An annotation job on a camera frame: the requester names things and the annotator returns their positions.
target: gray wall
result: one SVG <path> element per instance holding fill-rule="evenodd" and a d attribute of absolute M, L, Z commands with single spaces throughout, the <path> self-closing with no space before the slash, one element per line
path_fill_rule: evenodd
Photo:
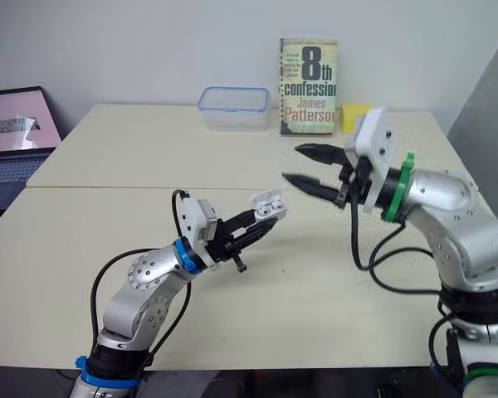
<path fill-rule="evenodd" d="M 448 138 L 498 215 L 498 51 Z"/>
<path fill-rule="evenodd" d="M 445 132 L 498 47 L 498 0 L 0 0 L 0 89 L 41 85 L 65 131 L 99 102 L 257 85 L 278 39 L 339 41 L 338 100 L 430 109 Z"/>

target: blue lid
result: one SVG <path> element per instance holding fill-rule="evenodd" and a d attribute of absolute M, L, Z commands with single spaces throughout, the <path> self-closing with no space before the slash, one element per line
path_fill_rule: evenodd
<path fill-rule="evenodd" d="M 269 91 L 261 87 L 207 87 L 201 94 L 201 111 L 264 112 Z"/>

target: table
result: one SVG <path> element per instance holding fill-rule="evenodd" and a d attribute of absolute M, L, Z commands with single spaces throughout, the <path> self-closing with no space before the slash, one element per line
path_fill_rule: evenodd
<path fill-rule="evenodd" d="M 469 177 L 429 113 L 397 112 L 392 120 L 400 142 L 394 166 L 413 150 L 418 167 Z M 0 220 L 0 365 L 72 367 L 88 354 L 91 283 L 112 256 L 173 241 L 170 188 L 189 188 L 228 218 L 246 210 L 256 190 L 282 185 L 282 171 L 335 184 L 338 168 L 293 147 L 345 139 L 280 137 L 276 125 L 262 133 L 208 132 L 193 107 L 94 107 Z M 246 273 L 229 264 L 196 279 L 187 314 L 152 369 L 428 365 L 436 299 L 378 288 L 353 266 L 349 211 L 287 185 L 284 193 L 289 213 L 244 251 Z M 394 226 L 363 213 L 359 224 L 366 261 Z M 409 228 L 388 249 L 401 245 L 425 242 Z M 121 261 L 104 280 L 100 316 L 129 265 Z M 434 264 L 416 254 L 395 258 L 379 274 L 398 286 L 439 285 Z M 439 338 L 442 360 L 443 345 Z"/>
<path fill-rule="evenodd" d="M 191 191 L 224 217 L 245 210 L 252 193 Z M 170 194 L 157 188 L 30 188 L 21 194 L 0 220 L 1 366 L 67 368 L 88 355 L 97 271 L 120 252 L 173 241 Z M 153 369 L 428 365 L 436 299 L 391 294 L 358 272 L 347 211 L 339 214 L 293 188 L 286 189 L 286 201 L 286 218 L 242 253 L 248 271 L 239 274 L 230 263 L 194 281 L 188 311 Z M 365 258 L 366 248 L 394 226 L 360 216 Z M 396 245 L 424 243 L 409 228 L 389 247 Z M 122 260 L 102 282 L 100 316 L 130 263 Z M 438 286 L 426 256 L 403 256 L 379 273 L 395 285 Z M 441 338 L 437 352 L 443 356 Z"/>
<path fill-rule="evenodd" d="M 335 181 L 335 169 L 293 148 L 299 143 L 343 146 L 348 134 L 281 137 L 277 110 L 264 132 L 210 132 L 193 106 L 96 105 L 28 181 L 29 187 L 186 187 L 267 189 L 281 184 L 285 170 Z M 400 142 L 418 167 L 464 170 L 461 160 L 429 112 L 393 112 Z"/>

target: plastic container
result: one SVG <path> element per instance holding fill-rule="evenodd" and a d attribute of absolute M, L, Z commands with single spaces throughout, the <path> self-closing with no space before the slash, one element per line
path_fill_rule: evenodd
<path fill-rule="evenodd" d="M 198 108 L 211 130 L 262 131 L 269 124 L 269 91 L 260 87 L 207 87 Z"/>

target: book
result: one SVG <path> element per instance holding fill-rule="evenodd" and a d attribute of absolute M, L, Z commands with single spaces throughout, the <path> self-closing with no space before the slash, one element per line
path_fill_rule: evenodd
<path fill-rule="evenodd" d="M 338 42 L 281 39 L 280 108 L 282 134 L 332 134 Z"/>

